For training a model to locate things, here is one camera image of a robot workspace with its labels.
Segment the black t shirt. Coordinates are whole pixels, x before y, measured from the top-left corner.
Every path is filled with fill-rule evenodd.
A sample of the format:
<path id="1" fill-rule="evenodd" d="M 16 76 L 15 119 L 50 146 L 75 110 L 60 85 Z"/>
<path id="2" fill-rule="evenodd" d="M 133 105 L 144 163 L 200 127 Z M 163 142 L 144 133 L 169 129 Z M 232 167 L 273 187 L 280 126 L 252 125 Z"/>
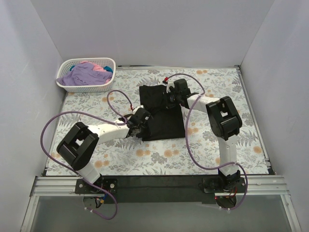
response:
<path id="1" fill-rule="evenodd" d="M 182 110 L 179 105 L 166 108 L 164 95 L 166 87 L 140 86 L 140 104 L 151 114 L 147 120 L 148 128 L 142 136 L 143 141 L 177 139 L 185 137 Z"/>

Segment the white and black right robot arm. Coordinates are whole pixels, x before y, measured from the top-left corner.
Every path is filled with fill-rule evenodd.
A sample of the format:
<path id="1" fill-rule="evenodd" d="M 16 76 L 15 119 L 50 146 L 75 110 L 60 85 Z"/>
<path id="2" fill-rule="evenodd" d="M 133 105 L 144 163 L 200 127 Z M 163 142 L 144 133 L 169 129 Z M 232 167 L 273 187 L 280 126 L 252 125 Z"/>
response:
<path id="1" fill-rule="evenodd" d="M 203 93 L 192 93 L 185 79 L 170 82 L 166 77 L 163 83 L 167 85 L 163 93 L 166 108 L 180 105 L 189 110 L 185 122 L 185 142 L 189 156 L 199 168 L 207 171 L 218 170 L 217 180 L 209 188 L 229 192 L 240 181 L 240 170 L 237 165 L 237 136 L 242 127 L 238 111 L 228 96 L 219 99 L 204 96 Z M 193 110 L 208 115 L 210 127 L 219 144 L 220 164 L 218 167 L 207 168 L 194 159 L 188 141 L 188 123 Z"/>

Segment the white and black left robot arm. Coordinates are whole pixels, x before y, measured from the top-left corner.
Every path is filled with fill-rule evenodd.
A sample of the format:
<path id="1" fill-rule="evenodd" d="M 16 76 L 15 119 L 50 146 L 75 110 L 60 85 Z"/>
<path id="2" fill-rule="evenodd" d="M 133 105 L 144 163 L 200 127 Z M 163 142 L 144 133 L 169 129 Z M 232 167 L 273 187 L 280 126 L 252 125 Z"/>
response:
<path id="1" fill-rule="evenodd" d="M 103 187 L 103 177 L 91 162 L 97 145 L 128 137 L 141 138 L 147 129 L 147 121 L 151 114 L 143 107 L 133 111 L 127 122 L 115 122 L 87 126 L 77 122 L 57 146 L 57 152 L 86 182 L 87 189 L 98 193 Z"/>

